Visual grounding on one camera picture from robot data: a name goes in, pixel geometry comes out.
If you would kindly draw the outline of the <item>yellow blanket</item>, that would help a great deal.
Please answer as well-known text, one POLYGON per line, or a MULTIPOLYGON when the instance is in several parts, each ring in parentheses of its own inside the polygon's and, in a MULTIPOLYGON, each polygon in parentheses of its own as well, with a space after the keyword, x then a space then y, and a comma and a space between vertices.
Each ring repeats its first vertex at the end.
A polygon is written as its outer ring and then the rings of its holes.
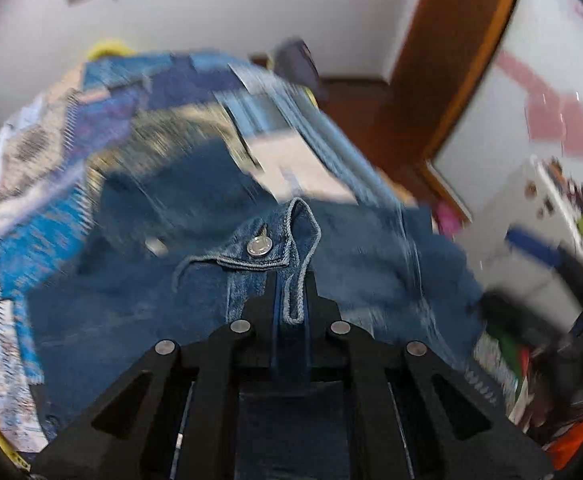
POLYGON ((89 62, 97 61, 100 58, 111 58, 112 56, 131 56, 135 50, 125 44, 123 41, 115 39, 106 39, 94 44, 86 53, 86 59, 89 62))

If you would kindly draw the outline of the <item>dark blue garment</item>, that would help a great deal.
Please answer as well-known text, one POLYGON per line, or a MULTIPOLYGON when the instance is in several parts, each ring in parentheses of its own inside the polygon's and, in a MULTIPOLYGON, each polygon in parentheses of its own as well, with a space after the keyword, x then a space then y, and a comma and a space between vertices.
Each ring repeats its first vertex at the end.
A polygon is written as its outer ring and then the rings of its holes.
POLYGON ((271 70, 276 75, 291 84, 307 88, 320 104, 327 102, 328 93, 313 56, 300 37, 290 37, 279 44, 271 53, 270 62, 271 70))

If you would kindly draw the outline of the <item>pink wall sticker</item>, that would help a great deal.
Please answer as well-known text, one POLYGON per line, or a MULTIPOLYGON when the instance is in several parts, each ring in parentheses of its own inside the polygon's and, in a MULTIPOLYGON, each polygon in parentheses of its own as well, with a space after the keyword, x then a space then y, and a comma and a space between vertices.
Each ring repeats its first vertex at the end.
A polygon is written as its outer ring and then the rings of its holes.
POLYGON ((578 92, 559 92, 529 65, 504 50, 495 65, 527 92, 525 117, 532 142, 561 148, 564 157, 583 162, 583 101, 578 92))

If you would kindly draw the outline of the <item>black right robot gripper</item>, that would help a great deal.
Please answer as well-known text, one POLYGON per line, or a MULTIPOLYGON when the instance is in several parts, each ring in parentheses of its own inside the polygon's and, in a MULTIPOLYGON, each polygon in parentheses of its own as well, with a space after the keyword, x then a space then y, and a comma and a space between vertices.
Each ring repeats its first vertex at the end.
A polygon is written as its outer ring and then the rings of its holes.
POLYGON ((534 350, 583 353, 583 258, 565 242, 553 242, 519 224, 483 263, 515 270, 491 284, 480 300, 485 320, 534 350))

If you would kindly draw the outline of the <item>wooden door frame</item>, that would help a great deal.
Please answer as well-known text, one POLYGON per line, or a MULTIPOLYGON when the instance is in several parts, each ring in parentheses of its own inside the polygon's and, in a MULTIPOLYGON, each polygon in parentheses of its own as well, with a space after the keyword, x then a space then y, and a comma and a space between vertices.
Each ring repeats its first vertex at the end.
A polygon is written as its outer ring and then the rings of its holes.
POLYGON ((388 80, 327 77, 322 110, 406 203, 459 200, 430 165, 473 97, 516 0, 416 0, 388 80))

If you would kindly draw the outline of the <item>blue denim jacket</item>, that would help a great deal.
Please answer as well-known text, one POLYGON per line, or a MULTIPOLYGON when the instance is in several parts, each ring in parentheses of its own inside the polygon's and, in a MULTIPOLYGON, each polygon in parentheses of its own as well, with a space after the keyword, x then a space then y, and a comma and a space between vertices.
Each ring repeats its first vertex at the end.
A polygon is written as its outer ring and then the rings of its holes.
POLYGON ((151 344, 233 322, 278 278, 278 325, 305 322, 300 282, 389 344, 419 340, 455 368, 481 333, 479 285, 421 209, 279 202, 220 141, 154 176, 109 176, 81 255, 27 296, 51 415, 74 419, 151 344))

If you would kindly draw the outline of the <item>blue patchwork bedspread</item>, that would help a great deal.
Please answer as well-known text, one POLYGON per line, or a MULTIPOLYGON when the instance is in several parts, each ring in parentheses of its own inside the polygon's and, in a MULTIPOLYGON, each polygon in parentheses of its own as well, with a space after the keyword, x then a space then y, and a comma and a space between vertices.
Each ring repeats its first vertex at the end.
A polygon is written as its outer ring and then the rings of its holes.
POLYGON ((264 68, 216 52, 77 68, 0 129, 0 439, 13 450, 40 452, 66 425, 51 415, 30 290, 81 255, 109 176, 154 176, 212 141, 279 202, 429 214, 401 203, 306 88, 264 68))

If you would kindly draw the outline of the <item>white cabinet with stickers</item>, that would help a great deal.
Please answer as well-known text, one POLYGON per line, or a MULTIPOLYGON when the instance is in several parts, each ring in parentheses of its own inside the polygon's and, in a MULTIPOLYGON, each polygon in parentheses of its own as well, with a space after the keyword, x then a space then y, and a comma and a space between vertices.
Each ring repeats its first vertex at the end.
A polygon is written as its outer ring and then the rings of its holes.
POLYGON ((497 194, 474 214, 473 221, 455 236, 477 282, 485 289, 504 281, 516 269, 513 260, 506 260, 501 269, 487 270, 483 264, 502 246, 506 231, 514 224, 553 242, 565 242, 583 258, 583 235, 577 227, 576 213, 559 194, 549 170, 538 157, 530 157, 514 171, 497 194))

